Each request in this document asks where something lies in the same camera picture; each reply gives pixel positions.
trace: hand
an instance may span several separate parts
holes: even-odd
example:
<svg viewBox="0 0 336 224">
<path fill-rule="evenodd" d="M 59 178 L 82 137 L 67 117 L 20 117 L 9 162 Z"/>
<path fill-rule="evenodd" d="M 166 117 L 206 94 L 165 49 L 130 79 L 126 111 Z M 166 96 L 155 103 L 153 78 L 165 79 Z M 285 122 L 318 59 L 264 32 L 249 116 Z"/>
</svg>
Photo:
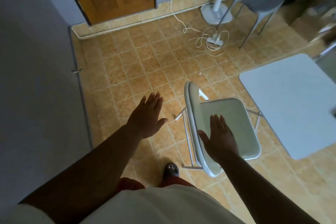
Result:
<svg viewBox="0 0 336 224">
<path fill-rule="evenodd" d="M 160 92 L 156 95 L 152 92 L 146 102 L 146 96 L 140 101 L 140 104 L 132 112 L 126 126 L 141 139 L 151 137 L 168 121 L 166 118 L 158 120 L 162 108 L 163 98 Z"/>
<path fill-rule="evenodd" d="M 220 162 L 226 153 L 239 156 L 237 142 L 222 115 L 220 119 L 217 115 L 210 116 L 210 131 L 210 139 L 203 130 L 197 133 L 204 143 L 205 150 L 214 161 Z"/>
</svg>

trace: finger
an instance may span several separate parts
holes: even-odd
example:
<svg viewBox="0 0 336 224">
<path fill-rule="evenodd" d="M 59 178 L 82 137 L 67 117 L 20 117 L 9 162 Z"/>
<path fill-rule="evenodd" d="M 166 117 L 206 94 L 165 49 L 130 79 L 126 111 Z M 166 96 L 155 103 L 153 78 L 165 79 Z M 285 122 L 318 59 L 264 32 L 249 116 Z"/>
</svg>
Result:
<svg viewBox="0 0 336 224">
<path fill-rule="evenodd" d="M 155 96 L 155 93 L 152 92 L 152 93 L 149 95 L 148 99 L 147 99 L 146 105 L 149 105 L 149 103 L 151 103 L 151 101 L 153 100 L 154 96 Z"/>
<path fill-rule="evenodd" d="M 215 133 L 217 131 L 217 126 L 213 115 L 210 116 L 210 131 L 211 133 Z"/>
<path fill-rule="evenodd" d="M 230 131 L 230 128 L 229 128 L 228 125 L 226 124 L 226 121 L 225 121 L 223 115 L 220 116 L 220 121 L 222 122 L 222 124 L 223 124 L 225 130 Z"/>
<path fill-rule="evenodd" d="M 138 107 L 142 107 L 146 102 L 146 96 L 143 96 L 140 103 L 138 104 Z"/>
<path fill-rule="evenodd" d="M 162 119 L 159 119 L 158 122 L 157 122 L 157 126 L 158 126 L 158 131 L 160 130 L 160 128 L 168 122 L 168 119 L 167 118 L 162 118 Z"/>
<path fill-rule="evenodd" d="M 217 128 L 218 128 L 220 131 L 224 132 L 224 130 L 225 130 L 225 129 L 224 129 L 224 126 L 223 126 L 221 120 L 219 119 L 218 115 L 215 115 L 215 121 L 216 121 Z"/>
<path fill-rule="evenodd" d="M 149 103 L 149 106 L 154 108 L 160 99 L 160 92 L 157 92 L 153 100 Z"/>
<path fill-rule="evenodd" d="M 159 98 L 155 106 L 155 111 L 157 111 L 157 113 L 161 112 L 162 103 L 163 103 L 163 97 Z"/>
<path fill-rule="evenodd" d="M 204 144 L 207 144 L 209 142 L 209 137 L 203 130 L 198 130 L 197 134 L 199 135 Z"/>
</svg>

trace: foot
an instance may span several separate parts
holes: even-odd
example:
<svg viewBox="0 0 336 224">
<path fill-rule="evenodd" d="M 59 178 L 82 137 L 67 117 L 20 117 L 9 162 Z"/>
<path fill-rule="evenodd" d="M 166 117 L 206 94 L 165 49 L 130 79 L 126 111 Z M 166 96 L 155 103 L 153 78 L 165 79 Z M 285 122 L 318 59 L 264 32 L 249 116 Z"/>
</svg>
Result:
<svg viewBox="0 0 336 224">
<path fill-rule="evenodd" d="M 180 176 L 179 168 L 174 163 L 166 164 L 163 170 L 163 180 L 170 176 Z"/>
</svg>

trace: white cable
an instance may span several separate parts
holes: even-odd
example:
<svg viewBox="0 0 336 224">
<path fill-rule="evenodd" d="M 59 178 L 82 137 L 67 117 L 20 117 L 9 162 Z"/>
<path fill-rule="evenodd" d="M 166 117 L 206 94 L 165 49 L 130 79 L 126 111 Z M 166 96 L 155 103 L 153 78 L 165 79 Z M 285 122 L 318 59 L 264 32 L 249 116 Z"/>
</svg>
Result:
<svg viewBox="0 0 336 224">
<path fill-rule="evenodd" d="M 223 31 L 221 31 L 221 32 L 219 33 L 219 37 L 220 37 L 222 32 L 227 32 L 227 40 L 226 40 L 226 43 L 225 43 L 224 45 L 220 46 L 220 45 L 217 45 L 217 44 L 212 44 L 212 43 L 207 42 L 207 37 L 208 37 L 208 36 L 209 36 L 209 37 L 212 37 L 212 35 L 206 34 L 205 32 L 206 32 L 208 29 L 212 28 L 212 29 L 215 30 L 215 34 L 217 34 L 217 31 L 216 31 L 216 29 L 215 29 L 214 27 L 208 27 L 208 28 L 205 29 L 203 32 L 202 32 L 202 31 L 199 31 L 199 30 L 196 30 L 196 29 L 194 29 L 194 28 L 191 28 L 191 27 L 187 28 L 186 25 L 184 24 L 184 22 L 181 21 L 181 20 L 179 20 L 179 19 L 176 17 L 176 15 L 173 13 L 173 0 L 170 0 L 170 12 L 174 15 L 174 17 L 175 17 L 179 22 L 181 22 L 181 23 L 183 24 L 183 26 L 184 26 L 183 33 L 184 33 L 184 34 L 187 32 L 187 29 L 192 29 L 192 30 L 194 30 L 194 31 L 197 31 L 197 32 L 202 33 L 202 35 L 201 35 L 200 37 L 195 37 L 195 38 L 191 38 L 191 39 L 188 40 L 188 41 L 190 41 L 190 40 L 192 40 L 192 39 L 196 39 L 196 40 L 195 40 L 195 46 L 196 46 L 196 48 L 200 48 L 200 47 L 202 46 L 203 39 L 205 40 L 205 44 L 206 44 L 207 49 L 210 50 L 210 51 L 216 51 L 216 50 L 222 49 L 222 48 L 224 48 L 224 46 L 228 43 L 230 34 L 229 34 L 229 31 L 227 31 L 227 30 L 223 30 Z M 210 56 L 213 56 L 213 57 L 222 55 L 222 54 L 224 53 L 224 52 L 222 52 L 222 53 L 220 53 L 220 54 L 218 54 L 218 55 L 212 55 L 212 54 L 210 54 L 210 53 L 207 53 L 206 50 L 203 50 L 203 51 L 196 51 L 196 52 L 205 52 L 206 54 L 208 54 L 208 55 L 210 55 Z"/>
</svg>

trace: white table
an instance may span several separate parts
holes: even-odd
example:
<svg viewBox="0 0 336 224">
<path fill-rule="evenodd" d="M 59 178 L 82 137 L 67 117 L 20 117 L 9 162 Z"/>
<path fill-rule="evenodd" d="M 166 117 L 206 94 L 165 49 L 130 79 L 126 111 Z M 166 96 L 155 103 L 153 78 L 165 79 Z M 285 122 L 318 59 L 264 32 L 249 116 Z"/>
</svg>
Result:
<svg viewBox="0 0 336 224">
<path fill-rule="evenodd" d="M 239 79 L 292 158 L 336 142 L 336 84 L 308 55 L 258 67 Z"/>
</svg>

